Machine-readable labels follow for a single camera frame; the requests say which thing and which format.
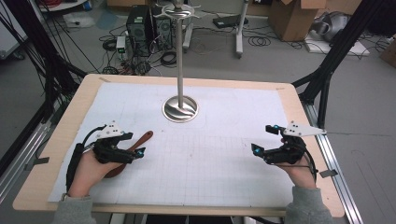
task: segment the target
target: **floor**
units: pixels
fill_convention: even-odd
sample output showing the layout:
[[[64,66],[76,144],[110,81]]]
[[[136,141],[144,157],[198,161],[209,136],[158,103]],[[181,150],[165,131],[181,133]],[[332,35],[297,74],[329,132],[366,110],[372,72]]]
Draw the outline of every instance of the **floor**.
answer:
[[[104,7],[89,12],[95,25],[70,30],[74,41],[95,67],[107,63],[100,36],[126,22],[126,14]],[[215,28],[213,14],[194,20],[195,27]],[[267,26],[266,18],[248,17],[248,29]],[[268,46],[251,46],[244,37],[241,59],[235,55],[234,31],[215,33],[195,30],[191,47],[183,55],[184,77],[232,79],[291,83],[315,71],[325,55],[308,53],[305,47],[294,48],[288,43],[270,38]],[[254,30],[271,32],[270,28]],[[68,37],[62,33],[72,63],[84,71],[94,68]],[[396,161],[394,150],[396,126],[395,68],[379,59],[373,47],[375,38],[362,40],[370,56],[347,56],[335,71],[330,89],[326,129],[335,156],[365,223],[394,223],[396,220],[396,180],[391,168]],[[111,65],[120,63],[113,59]],[[28,59],[0,61],[0,156],[41,106],[44,97],[38,77]],[[148,76],[175,77],[176,68],[155,67]],[[50,223],[53,213],[20,212],[12,208],[29,172],[18,178],[12,191],[0,205],[0,223]],[[108,223],[108,214],[94,214],[98,223]],[[335,223],[348,223],[345,217]]]

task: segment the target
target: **wooden table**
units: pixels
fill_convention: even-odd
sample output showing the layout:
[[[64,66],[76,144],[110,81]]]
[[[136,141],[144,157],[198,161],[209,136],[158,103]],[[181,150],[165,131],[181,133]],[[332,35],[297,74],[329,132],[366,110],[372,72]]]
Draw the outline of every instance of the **wooden table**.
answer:
[[[65,111],[48,141],[41,157],[49,157],[49,163],[34,167],[21,191],[14,201],[17,210],[53,211],[57,203],[47,201],[59,173],[66,151],[73,143],[78,128],[84,120],[96,93],[102,83],[135,83],[173,85],[177,79],[173,77],[124,77],[109,75],[88,75],[81,83],[76,95]],[[295,120],[302,124],[309,124],[303,107],[294,87],[286,83],[247,82],[212,79],[184,79],[185,86],[222,87],[239,89],[256,89],[277,91],[284,106],[288,121]],[[318,144],[314,136],[304,137],[317,169],[327,170]],[[318,177],[317,185],[322,190],[322,199],[334,217],[342,217],[345,213],[337,191],[330,177]],[[285,215],[284,209],[251,208],[251,207],[202,207],[202,206],[167,206],[167,205],[131,205],[131,204],[99,204],[93,205],[94,212],[137,213],[137,214],[185,214],[185,215],[222,215],[222,216],[272,216]]]

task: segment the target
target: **person's arm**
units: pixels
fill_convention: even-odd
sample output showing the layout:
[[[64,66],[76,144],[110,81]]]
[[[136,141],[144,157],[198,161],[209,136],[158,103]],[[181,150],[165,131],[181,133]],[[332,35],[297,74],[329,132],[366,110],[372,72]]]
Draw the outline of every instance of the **person's arm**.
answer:
[[[314,177],[305,158],[295,164],[277,164],[288,173],[294,183],[292,188],[293,202],[286,207],[286,224],[333,223],[332,214],[323,204],[320,189],[317,188]]]
[[[90,189],[118,166],[120,163],[98,162],[92,150],[85,152],[78,164],[70,190],[58,203],[52,224],[95,224],[91,213]]]

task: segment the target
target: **hand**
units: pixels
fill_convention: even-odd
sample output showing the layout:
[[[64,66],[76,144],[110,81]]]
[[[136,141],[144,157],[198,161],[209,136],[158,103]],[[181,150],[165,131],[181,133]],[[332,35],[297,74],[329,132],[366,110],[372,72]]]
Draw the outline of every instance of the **hand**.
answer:
[[[315,179],[311,174],[306,160],[306,154],[296,163],[289,164],[287,162],[277,163],[276,165],[288,173],[291,181],[295,186],[305,189],[315,189],[317,187]]]
[[[100,163],[92,150],[82,154],[78,168],[70,186],[68,195],[72,198],[81,198],[90,194],[90,189],[99,183],[111,170],[121,166],[121,163]]]

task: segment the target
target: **computer tower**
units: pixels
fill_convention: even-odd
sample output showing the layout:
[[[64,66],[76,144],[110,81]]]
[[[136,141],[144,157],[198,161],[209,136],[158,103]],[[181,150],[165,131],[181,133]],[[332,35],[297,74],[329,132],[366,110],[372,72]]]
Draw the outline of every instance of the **computer tower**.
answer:
[[[152,7],[151,14],[153,15],[154,35],[156,38],[157,47],[159,50],[171,49],[173,47],[173,29],[172,20],[168,17],[155,18],[160,15],[161,7]]]
[[[131,40],[134,55],[148,57],[154,33],[151,24],[149,6],[134,5],[131,8],[126,28]]]

